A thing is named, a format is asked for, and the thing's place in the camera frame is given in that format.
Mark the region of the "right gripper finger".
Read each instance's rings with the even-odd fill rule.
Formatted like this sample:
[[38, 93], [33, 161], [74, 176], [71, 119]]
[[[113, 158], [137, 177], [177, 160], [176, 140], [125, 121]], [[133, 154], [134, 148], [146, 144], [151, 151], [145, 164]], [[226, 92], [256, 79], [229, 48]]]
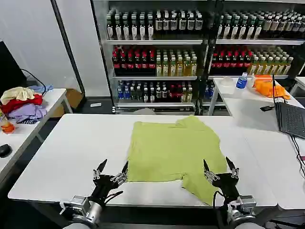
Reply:
[[238, 179], [239, 178], [239, 170], [240, 169], [238, 167], [236, 167], [234, 165], [234, 163], [228, 157], [226, 157], [226, 162], [227, 162], [227, 164], [228, 164], [228, 166], [230, 168], [231, 177]]
[[204, 170], [204, 176], [209, 182], [217, 181], [220, 179], [219, 176], [217, 176], [214, 172], [210, 171], [205, 159], [203, 159], [203, 170]]

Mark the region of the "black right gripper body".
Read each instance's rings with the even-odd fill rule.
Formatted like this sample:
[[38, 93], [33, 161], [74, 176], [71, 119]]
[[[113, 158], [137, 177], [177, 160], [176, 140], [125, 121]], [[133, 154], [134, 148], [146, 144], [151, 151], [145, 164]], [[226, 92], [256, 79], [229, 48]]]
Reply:
[[236, 201], [240, 196], [236, 184], [239, 178], [236, 178], [231, 173], [217, 174], [218, 179], [215, 181], [215, 186], [220, 188], [224, 196], [224, 203]]

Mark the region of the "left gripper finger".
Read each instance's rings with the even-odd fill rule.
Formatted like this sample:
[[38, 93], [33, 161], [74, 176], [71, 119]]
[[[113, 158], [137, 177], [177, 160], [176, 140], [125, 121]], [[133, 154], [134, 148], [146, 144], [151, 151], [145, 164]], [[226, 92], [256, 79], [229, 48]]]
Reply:
[[127, 180], [128, 161], [125, 163], [122, 171], [110, 179], [111, 182], [122, 185]]
[[107, 159], [105, 159], [102, 163], [99, 164], [99, 166], [93, 170], [93, 179], [99, 179], [100, 175], [102, 174], [102, 171], [107, 163]]

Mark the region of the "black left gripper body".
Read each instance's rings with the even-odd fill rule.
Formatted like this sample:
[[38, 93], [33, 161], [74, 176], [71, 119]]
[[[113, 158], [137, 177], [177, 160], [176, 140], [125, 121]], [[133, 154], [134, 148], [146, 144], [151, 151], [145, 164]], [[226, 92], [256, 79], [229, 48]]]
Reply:
[[91, 194], [91, 200], [95, 203], [104, 203], [109, 192], [119, 187], [117, 182], [111, 180], [114, 176], [100, 175], [99, 179], [94, 179], [95, 189]]

